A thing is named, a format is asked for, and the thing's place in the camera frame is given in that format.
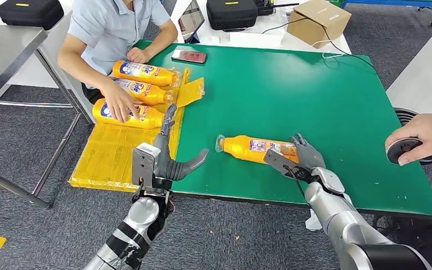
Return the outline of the person's right hand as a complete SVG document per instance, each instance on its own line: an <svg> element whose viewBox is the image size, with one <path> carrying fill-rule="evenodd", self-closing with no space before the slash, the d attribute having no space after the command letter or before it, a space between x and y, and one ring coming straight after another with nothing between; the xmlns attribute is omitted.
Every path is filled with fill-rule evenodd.
<svg viewBox="0 0 432 270"><path fill-rule="evenodd" d="M124 123L129 119L129 114L137 116L136 106L142 102L131 97L125 90L119 86L101 90L102 95L110 110L111 116L117 121Z"/></svg>

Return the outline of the person's left hand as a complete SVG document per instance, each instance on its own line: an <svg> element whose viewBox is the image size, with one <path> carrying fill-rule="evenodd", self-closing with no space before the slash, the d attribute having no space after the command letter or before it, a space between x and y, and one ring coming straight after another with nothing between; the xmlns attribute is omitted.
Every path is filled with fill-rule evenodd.
<svg viewBox="0 0 432 270"><path fill-rule="evenodd" d="M127 52L127 60L131 62L145 64L151 58L152 58L152 54L145 49L141 50L137 47L133 47Z"/></svg>

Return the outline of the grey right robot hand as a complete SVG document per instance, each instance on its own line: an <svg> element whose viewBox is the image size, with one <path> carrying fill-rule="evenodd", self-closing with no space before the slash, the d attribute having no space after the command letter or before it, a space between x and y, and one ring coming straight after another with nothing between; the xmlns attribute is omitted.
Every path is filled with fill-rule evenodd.
<svg viewBox="0 0 432 270"><path fill-rule="evenodd" d="M317 151L300 133L295 133L290 137L291 142L296 148L298 164L302 167L312 169L314 167L326 168L325 161L319 151Z"/></svg>

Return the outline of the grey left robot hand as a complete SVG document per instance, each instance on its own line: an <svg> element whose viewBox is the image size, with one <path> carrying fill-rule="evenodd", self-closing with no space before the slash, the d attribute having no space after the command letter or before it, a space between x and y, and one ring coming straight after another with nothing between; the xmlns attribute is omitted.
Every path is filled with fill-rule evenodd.
<svg viewBox="0 0 432 270"><path fill-rule="evenodd" d="M171 181L180 181L188 174L201 166L207 158L209 150L202 149L196 157L186 162L178 162L169 154L169 133L174 124L173 116L177 110L176 104L172 103L167 108L162 120L161 130L156 135L153 145L160 150L157 157L157 165L154 174L157 177Z"/></svg>

